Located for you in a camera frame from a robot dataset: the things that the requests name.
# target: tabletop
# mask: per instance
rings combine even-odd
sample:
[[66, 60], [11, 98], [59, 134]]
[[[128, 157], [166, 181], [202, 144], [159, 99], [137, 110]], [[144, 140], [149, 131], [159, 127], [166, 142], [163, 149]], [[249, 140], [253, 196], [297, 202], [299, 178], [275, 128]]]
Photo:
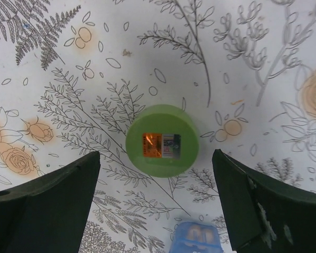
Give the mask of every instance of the tabletop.
[[[126, 155], [154, 104], [199, 131], [168, 179]], [[0, 190], [99, 151], [80, 253], [169, 252], [185, 220], [232, 252], [215, 149], [316, 193], [316, 0], [0, 0]]]

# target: printed label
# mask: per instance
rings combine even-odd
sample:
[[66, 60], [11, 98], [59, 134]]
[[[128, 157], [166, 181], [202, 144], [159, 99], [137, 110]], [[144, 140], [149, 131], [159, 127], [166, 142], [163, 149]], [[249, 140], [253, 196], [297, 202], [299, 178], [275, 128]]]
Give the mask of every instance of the printed label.
[[144, 133], [145, 157], [180, 159], [181, 137], [179, 134]]

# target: green cylinder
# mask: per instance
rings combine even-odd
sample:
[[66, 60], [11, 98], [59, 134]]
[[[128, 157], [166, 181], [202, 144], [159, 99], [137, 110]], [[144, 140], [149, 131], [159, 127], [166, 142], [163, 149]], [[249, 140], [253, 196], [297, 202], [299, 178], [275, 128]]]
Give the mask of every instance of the green cylinder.
[[144, 173], [168, 178], [185, 172], [198, 151], [198, 133], [191, 118], [167, 104], [146, 108], [126, 135], [130, 161]]

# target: orange label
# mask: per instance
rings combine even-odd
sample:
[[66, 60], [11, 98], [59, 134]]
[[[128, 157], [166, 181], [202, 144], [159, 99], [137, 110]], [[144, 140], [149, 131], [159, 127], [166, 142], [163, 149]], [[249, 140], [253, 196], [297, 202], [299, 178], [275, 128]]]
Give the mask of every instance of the orange label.
[[162, 134], [143, 133], [144, 157], [162, 157]]

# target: blue plastic object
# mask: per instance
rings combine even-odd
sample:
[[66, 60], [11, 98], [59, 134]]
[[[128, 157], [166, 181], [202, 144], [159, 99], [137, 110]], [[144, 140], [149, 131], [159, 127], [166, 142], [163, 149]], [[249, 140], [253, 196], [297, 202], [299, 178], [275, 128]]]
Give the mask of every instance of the blue plastic object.
[[175, 231], [170, 253], [223, 253], [214, 226], [183, 222]]

